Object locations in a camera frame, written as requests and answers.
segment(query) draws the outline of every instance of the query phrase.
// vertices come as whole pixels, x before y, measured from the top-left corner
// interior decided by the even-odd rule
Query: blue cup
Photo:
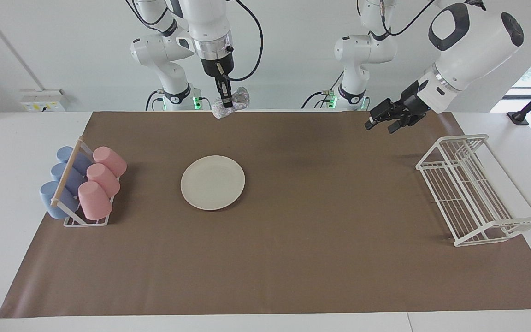
[[[67,168],[66,162],[61,162],[60,164],[53,166],[53,168],[50,170],[50,176],[53,178],[53,181],[61,181],[61,176],[63,176],[65,168]],[[83,183],[85,183],[85,178],[79,174],[75,168],[71,168],[69,171],[69,176],[67,177],[67,182],[65,183],[65,188],[67,188],[69,193],[71,193],[73,196],[77,196],[79,193],[79,186]]]
[[[42,198],[42,202],[44,203],[44,206],[46,206],[46,210],[51,217],[54,219],[65,219],[68,217],[65,211],[61,210],[58,206],[50,206],[50,201],[53,199],[54,192],[57,190],[58,186],[59,183],[57,181],[45,183],[40,187],[40,198]],[[73,195],[71,195],[67,188],[63,188],[60,200],[73,212],[77,211],[77,208],[79,208],[79,202],[73,197]]]
[[[57,151],[57,159],[59,160],[59,162],[68,162],[72,152],[72,147],[61,147],[61,149]],[[77,154],[77,157],[75,158],[73,168],[75,168],[82,176],[86,176],[87,168],[89,168],[89,166],[91,166],[92,164],[93,162],[80,151]]]

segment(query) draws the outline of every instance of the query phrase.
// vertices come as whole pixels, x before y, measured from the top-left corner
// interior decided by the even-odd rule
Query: white table
[[[72,145],[90,116],[91,113],[77,112],[0,113],[0,305],[44,214],[37,192],[42,183],[49,181],[48,172],[56,163],[55,151]],[[459,113],[456,118],[466,134],[491,136],[490,143],[498,157],[531,198],[531,130],[510,124],[503,114]],[[520,146],[525,148],[516,151]],[[531,246],[531,232],[525,237]],[[531,310],[0,320],[0,331],[163,331],[167,328],[174,331],[526,331],[531,330]]]

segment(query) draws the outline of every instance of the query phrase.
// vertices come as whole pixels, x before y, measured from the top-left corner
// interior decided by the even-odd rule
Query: dish rack
[[[531,217],[516,218],[491,185],[477,150],[488,149],[519,194],[529,200],[497,159],[487,135],[442,137],[415,168],[425,179],[455,246],[503,242],[531,229]]]
[[[57,191],[55,191],[53,198],[51,199],[51,206],[53,208],[56,208],[57,206],[63,210],[65,213],[68,214],[68,217],[65,218],[65,221],[63,222],[63,225],[65,227],[95,227],[95,226],[102,226],[107,225],[108,220],[110,219],[110,215],[105,217],[104,219],[99,220],[89,220],[85,217],[81,217],[77,214],[77,212],[80,212],[81,204],[77,207],[77,212],[71,211],[70,208],[68,208],[62,201],[61,201],[61,193],[63,193],[63,188],[65,187],[65,184],[67,183],[67,179],[69,177],[69,171],[73,167],[73,164],[75,162],[75,159],[77,158],[77,154],[83,152],[87,158],[90,160],[93,160],[93,151],[83,142],[83,137],[80,136],[77,142],[75,143],[75,146],[73,147],[73,152],[69,156],[69,160],[67,161],[67,166],[65,168],[65,172],[63,172],[63,175],[61,176],[61,180],[59,181],[59,185],[57,186]],[[110,197],[110,204],[114,205],[114,197]]]

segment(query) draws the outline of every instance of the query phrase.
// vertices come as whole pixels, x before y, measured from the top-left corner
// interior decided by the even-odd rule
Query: plate
[[[245,173],[234,160],[211,155],[194,161],[183,172],[182,195],[200,210],[220,210],[236,201],[245,187]]]

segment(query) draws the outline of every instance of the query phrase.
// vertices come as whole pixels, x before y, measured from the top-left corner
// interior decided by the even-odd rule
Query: pink cup
[[[79,202],[89,220],[100,220],[110,215],[112,204],[101,185],[87,181],[79,186]]]
[[[93,152],[95,162],[104,164],[112,171],[115,177],[120,177],[126,172],[126,161],[109,147],[99,147]]]
[[[108,197],[120,191],[120,182],[114,177],[112,171],[103,164],[93,164],[87,168],[87,179],[99,183]]]

